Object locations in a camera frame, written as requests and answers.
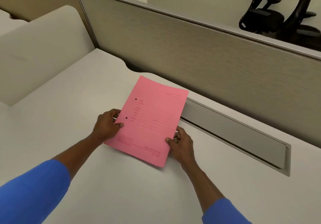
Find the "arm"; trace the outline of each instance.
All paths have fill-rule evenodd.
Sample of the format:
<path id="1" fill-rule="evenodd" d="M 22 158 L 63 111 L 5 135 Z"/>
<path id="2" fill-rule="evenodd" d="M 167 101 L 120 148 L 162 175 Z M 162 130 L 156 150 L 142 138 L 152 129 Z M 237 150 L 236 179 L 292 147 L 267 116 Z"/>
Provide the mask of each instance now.
<path id="1" fill-rule="evenodd" d="M 166 138 L 175 159 L 191 180 L 203 211 L 203 222 L 217 224 L 249 223 L 227 200 L 213 182 L 198 166 L 193 149 L 193 140 L 185 130 L 177 126 L 174 139 Z"/>
<path id="2" fill-rule="evenodd" d="M 1 186 L 0 222 L 42 223 L 62 200 L 90 154 L 123 126 L 113 123 L 119 112 L 113 109 L 99 115 L 90 136 Z"/>

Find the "metal partition frame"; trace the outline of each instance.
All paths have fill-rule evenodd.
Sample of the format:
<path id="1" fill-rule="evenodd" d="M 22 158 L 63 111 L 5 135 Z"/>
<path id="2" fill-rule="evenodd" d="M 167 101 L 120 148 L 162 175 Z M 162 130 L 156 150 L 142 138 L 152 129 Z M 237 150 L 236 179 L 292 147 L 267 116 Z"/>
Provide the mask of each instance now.
<path id="1" fill-rule="evenodd" d="M 79 0 L 100 49 L 321 147 L 321 53 L 134 0 Z"/>

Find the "blue sleeve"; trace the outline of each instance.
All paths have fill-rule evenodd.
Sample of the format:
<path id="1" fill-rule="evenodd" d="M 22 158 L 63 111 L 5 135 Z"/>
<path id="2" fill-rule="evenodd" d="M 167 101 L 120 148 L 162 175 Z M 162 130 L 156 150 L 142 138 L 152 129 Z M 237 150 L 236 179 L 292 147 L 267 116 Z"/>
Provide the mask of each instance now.
<path id="1" fill-rule="evenodd" d="M 226 198 L 217 200 L 205 211 L 204 224 L 250 224 L 250 222 Z"/>
<path id="2" fill-rule="evenodd" d="M 57 160 L 41 163 L 0 187 L 1 224 L 40 224 L 70 185 L 67 168 Z"/>

